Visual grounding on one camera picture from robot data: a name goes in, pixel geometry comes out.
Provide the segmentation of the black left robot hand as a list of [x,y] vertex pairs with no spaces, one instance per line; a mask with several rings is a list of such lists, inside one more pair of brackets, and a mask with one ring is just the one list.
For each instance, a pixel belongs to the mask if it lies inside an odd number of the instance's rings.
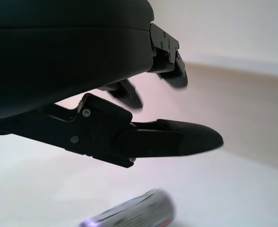
[[153,21],[146,0],[0,0],[0,135],[125,168],[222,147],[204,125],[133,122],[132,76],[188,84],[179,42]]

